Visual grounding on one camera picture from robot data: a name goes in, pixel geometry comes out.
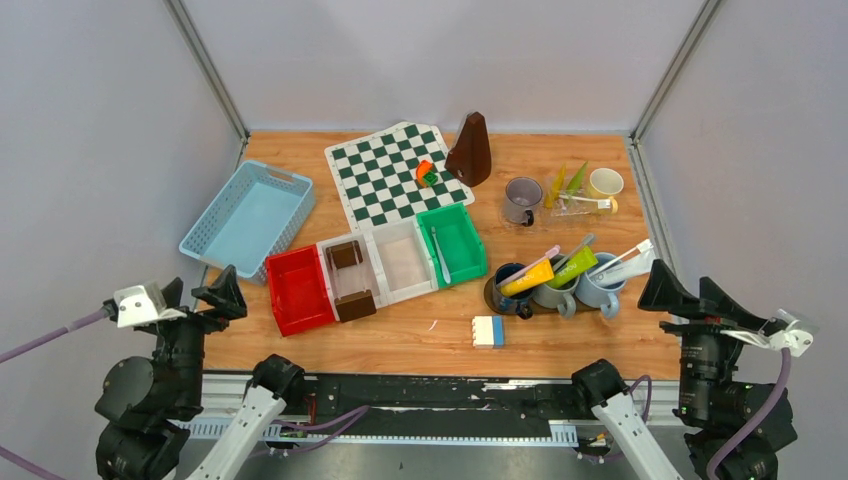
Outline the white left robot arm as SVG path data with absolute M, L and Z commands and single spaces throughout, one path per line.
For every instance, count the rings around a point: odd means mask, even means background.
M 157 339 L 150 356 L 118 361 L 103 381 L 95 404 L 108 422 L 95 452 L 103 479 L 173 478 L 191 436 L 186 425 L 204 411 L 205 338 L 247 314 L 233 265 L 211 284 L 192 290 L 207 309 L 182 305 L 182 292 L 182 280 L 174 278 L 165 288 L 149 282 L 118 290 L 103 303 L 104 313 L 118 327 Z M 304 375 L 302 367 L 277 354 L 259 362 L 235 417 L 190 478 L 234 478 L 272 421 L 304 405 Z

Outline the dark blue mug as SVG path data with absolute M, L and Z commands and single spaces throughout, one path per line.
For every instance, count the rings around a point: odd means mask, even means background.
M 521 319 L 529 319 L 533 316 L 533 310 L 530 306 L 530 300 L 533 296 L 535 287 L 530 287 L 524 291 L 507 296 L 501 292 L 497 285 L 517 273 L 524 267 L 521 263 L 507 263 L 500 266 L 493 276 L 493 289 L 489 294 L 489 299 L 495 306 L 495 311 L 506 315 L 517 315 Z

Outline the white toothbrush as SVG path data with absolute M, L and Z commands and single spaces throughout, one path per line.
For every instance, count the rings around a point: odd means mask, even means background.
M 579 203 L 588 205 L 591 211 L 603 214 L 615 214 L 618 212 L 618 203 L 614 197 L 606 199 L 594 199 L 581 196 L 560 194 L 559 199 L 565 203 Z
M 600 265 L 599 267 L 597 267 L 597 268 L 595 268 L 591 271 L 588 271 L 587 276 L 589 277 L 592 274 L 592 272 L 600 273 L 600 272 L 604 271 L 605 269 L 609 268 L 610 266 L 615 265 L 616 263 L 627 261 L 627 260 L 633 258 L 636 255 L 639 255 L 641 253 L 645 253 L 645 252 L 650 251 L 650 250 L 653 250 L 655 252 L 654 245 L 653 245 L 653 243 L 650 239 L 645 239 L 642 242 L 638 243 L 636 246 L 634 246 L 631 249 L 624 252 L 623 254 L 621 254 L 617 257 L 614 257 L 613 259 L 607 261 L 606 263 Z

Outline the white toothpaste tube black cap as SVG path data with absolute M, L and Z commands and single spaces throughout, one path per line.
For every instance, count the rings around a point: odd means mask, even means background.
M 599 287 L 614 288 L 631 278 L 648 274 L 655 260 L 656 253 L 650 250 L 627 261 L 616 263 L 600 273 L 592 272 L 589 279 Z

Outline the cream mug yellow handle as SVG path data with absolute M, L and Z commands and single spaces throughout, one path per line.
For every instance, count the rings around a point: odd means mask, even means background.
M 588 194 L 591 200 L 600 202 L 615 210 L 618 207 L 616 196 L 624 188 L 624 179 L 610 168 L 597 168 L 589 176 Z

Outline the light blue mug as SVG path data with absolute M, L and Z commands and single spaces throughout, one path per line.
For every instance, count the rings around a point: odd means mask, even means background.
M 579 282 L 575 290 L 576 298 L 584 305 L 596 308 L 601 311 L 603 317 L 607 320 L 614 318 L 620 311 L 619 292 L 628 283 L 627 280 L 620 281 L 609 286 L 601 286 L 591 277 L 595 270 L 615 256 L 608 252 L 598 252 L 595 254 L 598 263 L 589 270 L 583 272 L 579 277 Z

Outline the grey mug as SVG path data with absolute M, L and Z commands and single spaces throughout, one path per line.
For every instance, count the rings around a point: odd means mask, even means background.
M 535 287 L 531 300 L 539 307 L 555 310 L 565 318 L 574 316 L 577 310 L 575 290 L 580 277 L 574 277 L 568 282 L 560 279 L 560 275 Z

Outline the yellow toothpaste tube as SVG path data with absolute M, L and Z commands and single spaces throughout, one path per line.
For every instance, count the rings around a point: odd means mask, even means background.
M 509 282 L 502 282 L 498 286 L 498 290 L 503 296 L 512 297 L 543 284 L 553 277 L 554 271 L 550 261 L 544 260 L 533 265 L 522 276 Z
M 560 192 L 560 190 L 562 188 L 562 184 L 563 184 L 564 179 L 565 179 L 566 173 L 567 173 L 567 166 L 566 166 L 565 163 L 563 163 L 561 165 L 560 169 L 558 170 L 557 174 L 553 177 L 552 181 L 546 187 L 545 196 L 548 193 L 558 193 L 558 192 Z

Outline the grey toothbrush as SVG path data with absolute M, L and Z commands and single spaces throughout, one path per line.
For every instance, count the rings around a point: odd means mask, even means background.
M 588 233 L 587 235 L 585 235 L 574 249 L 572 249 L 569 253 L 565 254 L 559 261 L 553 264 L 554 272 L 557 273 L 558 271 L 560 271 L 566 265 L 568 260 L 574 257 L 584 247 L 591 245 L 595 241 L 595 239 L 596 236 L 594 233 Z

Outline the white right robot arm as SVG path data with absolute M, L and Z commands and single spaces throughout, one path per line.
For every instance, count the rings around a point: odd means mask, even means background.
M 792 360 L 815 331 L 800 315 L 758 317 L 711 278 L 689 293 L 665 261 L 653 262 L 638 302 L 671 315 L 680 341 L 674 415 L 702 479 L 773 479 L 777 453 L 796 431 L 786 385 Z M 271 356 L 247 375 L 205 374 L 203 412 L 178 422 L 214 440 L 195 479 L 231 479 L 261 441 L 305 453 L 339 436 L 387 443 L 514 445 L 547 442 L 583 454 L 577 420 L 600 422 L 642 479 L 679 472 L 647 427 L 648 405 L 605 359 L 569 380 L 315 374 Z

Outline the purple mug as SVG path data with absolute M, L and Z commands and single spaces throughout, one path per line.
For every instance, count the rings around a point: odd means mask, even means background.
M 505 198 L 529 205 L 543 201 L 544 192 L 536 180 L 529 177 L 515 177 L 505 186 Z

